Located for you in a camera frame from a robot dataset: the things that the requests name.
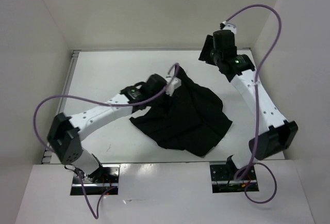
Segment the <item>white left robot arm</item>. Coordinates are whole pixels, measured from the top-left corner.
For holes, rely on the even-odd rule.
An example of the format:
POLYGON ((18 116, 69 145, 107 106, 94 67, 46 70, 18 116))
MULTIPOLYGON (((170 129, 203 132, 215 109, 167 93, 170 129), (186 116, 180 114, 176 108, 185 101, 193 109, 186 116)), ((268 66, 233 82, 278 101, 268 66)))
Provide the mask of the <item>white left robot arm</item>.
POLYGON ((82 146, 82 141, 103 126, 147 107, 165 106, 175 89, 181 86, 176 77, 151 75, 146 82, 125 87, 101 105, 72 116, 57 114, 47 140, 63 165, 84 173, 90 182, 98 182, 106 172, 97 157, 82 146))

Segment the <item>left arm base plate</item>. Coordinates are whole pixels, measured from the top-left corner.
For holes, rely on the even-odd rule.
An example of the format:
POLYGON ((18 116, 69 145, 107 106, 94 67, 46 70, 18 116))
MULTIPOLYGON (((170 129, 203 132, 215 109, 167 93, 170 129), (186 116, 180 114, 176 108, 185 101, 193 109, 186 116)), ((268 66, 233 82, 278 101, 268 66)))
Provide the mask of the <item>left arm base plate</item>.
POLYGON ((65 167, 67 170, 73 171, 72 186, 71 186, 71 196, 82 196, 83 190, 81 187, 79 175, 84 184, 86 195, 100 196, 103 193, 105 195, 117 195, 119 188, 119 164, 104 164, 103 172, 100 178, 93 179, 88 177, 83 171, 78 170, 79 175, 74 171, 74 169, 65 167))

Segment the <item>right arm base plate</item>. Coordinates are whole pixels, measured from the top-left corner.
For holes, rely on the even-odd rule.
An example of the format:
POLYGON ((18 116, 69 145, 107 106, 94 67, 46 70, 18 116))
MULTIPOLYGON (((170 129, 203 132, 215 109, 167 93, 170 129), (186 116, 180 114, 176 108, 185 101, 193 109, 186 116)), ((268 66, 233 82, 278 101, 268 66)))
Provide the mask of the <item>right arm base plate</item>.
POLYGON ((257 177, 252 167, 247 176, 240 181, 234 181, 225 163, 210 163, 210 177, 212 192, 217 193, 240 193, 247 191, 259 191, 257 177))

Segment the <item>black skirt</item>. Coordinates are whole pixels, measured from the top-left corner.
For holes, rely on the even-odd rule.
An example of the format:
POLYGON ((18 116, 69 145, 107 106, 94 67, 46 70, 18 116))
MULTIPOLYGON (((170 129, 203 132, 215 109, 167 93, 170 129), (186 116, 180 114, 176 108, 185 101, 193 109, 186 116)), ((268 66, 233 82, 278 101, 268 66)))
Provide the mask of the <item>black skirt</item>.
POLYGON ((204 157, 226 135, 232 121, 223 112, 222 100, 196 84, 180 68, 181 80, 165 107, 152 107, 131 123, 164 149, 186 150, 204 157))

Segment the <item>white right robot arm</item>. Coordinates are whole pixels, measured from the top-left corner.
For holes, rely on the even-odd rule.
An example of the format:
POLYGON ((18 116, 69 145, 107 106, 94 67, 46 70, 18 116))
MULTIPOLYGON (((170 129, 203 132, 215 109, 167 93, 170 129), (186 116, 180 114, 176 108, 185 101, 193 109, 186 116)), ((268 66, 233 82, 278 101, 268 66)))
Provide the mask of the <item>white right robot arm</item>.
POLYGON ((228 157, 226 173, 231 179, 246 175, 253 163, 287 150, 297 131, 295 121, 288 121, 264 89, 254 63, 248 55, 238 54, 235 35, 217 30, 207 35, 200 61, 216 66, 237 89, 256 116, 255 136, 242 149, 228 157))

